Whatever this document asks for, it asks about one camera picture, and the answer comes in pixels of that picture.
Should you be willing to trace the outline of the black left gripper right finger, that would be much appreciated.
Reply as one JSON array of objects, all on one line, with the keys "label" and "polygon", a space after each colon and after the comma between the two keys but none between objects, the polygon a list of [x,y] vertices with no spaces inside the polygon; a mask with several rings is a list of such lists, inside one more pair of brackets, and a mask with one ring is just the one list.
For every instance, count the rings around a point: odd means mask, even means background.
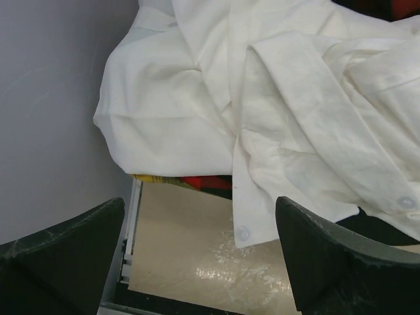
[{"label": "black left gripper right finger", "polygon": [[287,197],[276,225],[302,314],[418,314],[419,250],[389,246],[325,220]]}]

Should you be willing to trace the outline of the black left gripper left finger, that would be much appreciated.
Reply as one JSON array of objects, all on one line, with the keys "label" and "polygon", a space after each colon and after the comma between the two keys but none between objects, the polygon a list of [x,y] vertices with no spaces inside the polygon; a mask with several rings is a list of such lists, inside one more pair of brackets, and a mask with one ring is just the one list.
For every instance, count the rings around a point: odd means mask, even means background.
[{"label": "black left gripper left finger", "polygon": [[1,313],[96,314],[124,216],[113,198],[1,245]]}]

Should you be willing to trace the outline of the white button shirt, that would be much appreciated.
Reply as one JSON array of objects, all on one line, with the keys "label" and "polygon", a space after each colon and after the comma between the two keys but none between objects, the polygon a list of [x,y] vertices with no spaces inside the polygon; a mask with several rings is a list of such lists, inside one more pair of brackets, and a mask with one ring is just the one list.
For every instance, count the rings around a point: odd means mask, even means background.
[{"label": "white button shirt", "polygon": [[286,196],[419,239],[419,2],[143,6],[93,117],[130,175],[230,175],[237,247],[278,238]]}]

